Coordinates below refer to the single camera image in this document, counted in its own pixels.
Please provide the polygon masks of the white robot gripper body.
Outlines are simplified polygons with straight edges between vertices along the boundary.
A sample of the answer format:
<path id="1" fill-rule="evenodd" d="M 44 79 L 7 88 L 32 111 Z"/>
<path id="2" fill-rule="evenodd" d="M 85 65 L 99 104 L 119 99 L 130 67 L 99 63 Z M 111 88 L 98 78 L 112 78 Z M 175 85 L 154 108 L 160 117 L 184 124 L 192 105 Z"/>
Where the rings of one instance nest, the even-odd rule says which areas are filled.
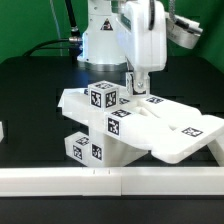
<path id="1" fill-rule="evenodd" d="M 164 69 L 167 60 L 166 19 L 160 1 L 127 1 L 117 18 L 116 35 L 135 71 Z"/>

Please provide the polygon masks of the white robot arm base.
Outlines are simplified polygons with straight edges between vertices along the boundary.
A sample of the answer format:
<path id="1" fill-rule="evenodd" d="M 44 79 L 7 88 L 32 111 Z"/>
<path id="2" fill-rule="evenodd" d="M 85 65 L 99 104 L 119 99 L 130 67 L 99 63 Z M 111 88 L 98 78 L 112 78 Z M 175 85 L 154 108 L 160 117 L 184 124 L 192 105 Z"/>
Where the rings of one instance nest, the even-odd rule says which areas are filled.
<path id="1" fill-rule="evenodd" d="M 111 0 L 88 0 L 88 27 L 82 35 L 82 53 L 77 57 L 81 68 L 95 71 L 126 68 L 126 58 L 116 37 L 116 18 Z"/>

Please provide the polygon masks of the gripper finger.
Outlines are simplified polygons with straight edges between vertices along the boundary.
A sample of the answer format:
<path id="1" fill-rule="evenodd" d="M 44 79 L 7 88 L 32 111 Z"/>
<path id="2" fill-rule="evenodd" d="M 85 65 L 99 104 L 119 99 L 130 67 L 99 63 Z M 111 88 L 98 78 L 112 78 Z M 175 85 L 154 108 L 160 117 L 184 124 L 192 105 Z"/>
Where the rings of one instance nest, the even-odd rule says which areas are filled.
<path id="1" fill-rule="evenodd" d="M 147 72 L 134 72 L 133 89 L 135 95 L 147 95 L 149 93 L 150 78 Z"/>

